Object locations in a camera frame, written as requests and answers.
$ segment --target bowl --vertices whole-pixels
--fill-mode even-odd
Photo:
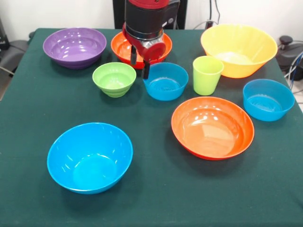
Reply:
[[[170,101],[183,93],[188,83],[188,73],[173,63],[157,63],[151,65],[148,79],[143,81],[151,97],[160,101]]]
[[[99,66],[93,72],[93,81],[105,94],[118,98],[130,89],[136,79],[136,71],[121,62]]]
[[[133,158],[129,137],[106,123],[86,123],[63,133],[51,146],[47,168],[63,188],[96,194],[114,186]]]
[[[48,36],[43,43],[43,50],[59,65],[77,70],[96,62],[106,43],[101,32],[91,28],[74,27],[59,30]]]
[[[207,55],[224,63],[222,75],[248,77],[275,57],[275,40],[255,27],[222,24],[203,32],[201,44]]]
[[[163,41],[166,45],[164,54],[159,59],[151,61],[151,64],[164,61],[164,59],[170,53],[172,48],[172,41],[167,34],[163,35]],[[122,32],[118,33],[112,39],[111,48],[120,61],[129,65],[131,64],[131,44],[128,42]],[[143,58],[138,54],[138,52],[137,63],[131,66],[133,66],[135,69],[140,70],[144,68]]]
[[[292,91],[271,79],[255,79],[243,89],[246,112],[261,121],[272,122],[282,118],[294,105]]]
[[[244,110],[211,96],[192,98],[179,105],[172,115],[171,127],[182,146],[208,160],[239,155],[254,138],[253,123]]]

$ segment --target blue bowl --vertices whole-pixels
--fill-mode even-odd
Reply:
[[[294,105],[292,91],[270,79],[256,79],[244,86],[243,102],[252,117],[273,122],[282,118]]]
[[[160,101],[170,101],[183,93],[188,83],[188,73],[173,63],[157,63],[151,65],[148,79],[143,81],[151,97]]]
[[[78,125],[51,146],[47,168],[62,187],[80,194],[96,194],[114,186],[133,158],[129,137],[105,123]]]

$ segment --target green bowl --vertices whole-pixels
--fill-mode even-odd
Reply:
[[[93,81],[105,94],[118,98],[126,94],[136,79],[136,71],[127,64],[111,62],[93,72]]]

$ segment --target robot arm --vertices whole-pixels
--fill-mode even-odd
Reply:
[[[125,0],[123,33],[132,45],[131,64],[136,51],[144,60],[143,79],[148,78],[150,62],[165,52],[163,27],[175,22],[180,0]]]

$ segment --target cable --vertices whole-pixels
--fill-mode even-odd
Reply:
[[[300,91],[293,92],[293,94],[298,94],[298,93],[300,93],[300,92],[303,92],[303,89],[300,90]]]
[[[303,51],[301,53],[299,53],[298,56],[296,56],[296,58],[294,59],[294,61],[290,65],[289,72],[288,72],[288,85],[290,85],[290,74],[292,73],[292,67],[294,66],[294,64],[296,63],[298,58],[300,58],[300,59],[302,58],[302,55],[303,55]]]
[[[218,23],[219,23],[221,14],[220,14],[219,9],[218,9],[217,0],[214,0],[214,3],[215,3],[215,5],[216,5],[216,9],[217,9],[217,12],[218,12],[218,15],[219,15],[219,16],[218,16]]]
[[[290,86],[290,89],[292,90],[293,89],[293,86],[294,86],[294,76],[295,76],[295,73],[297,72],[297,67],[298,67],[298,64],[300,63],[300,60],[301,60],[302,56],[299,57],[295,63],[295,69],[294,69],[294,73],[293,73],[293,77],[292,77],[292,82],[291,82],[291,86]]]
[[[292,73],[296,68],[297,68],[296,66],[293,67],[293,69],[292,69],[292,71],[290,73]],[[284,75],[284,78],[288,77],[288,75],[289,75],[289,72]]]
[[[218,25],[218,23],[217,23],[216,21],[214,21],[214,20],[206,20],[206,21],[203,21],[203,22],[201,22],[200,24],[198,24],[196,27],[194,27],[193,30],[195,30],[197,27],[199,27],[200,25],[202,25],[202,24],[204,24],[204,23],[206,23],[206,22],[208,22],[208,21],[213,22],[213,23],[215,23],[216,25]]]
[[[209,0],[209,19],[212,19],[212,0]]]
[[[4,68],[4,67],[2,67],[2,66],[0,66],[0,70],[6,71],[6,72],[8,72],[9,74],[14,75],[14,73],[13,73],[12,71],[9,71],[9,70],[7,70],[6,68]]]
[[[17,46],[11,45],[11,44],[9,44],[9,45],[10,45],[11,47],[14,47],[14,48],[16,48],[16,49],[22,51],[23,53],[25,53],[25,50],[22,50],[20,47],[17,47]]]

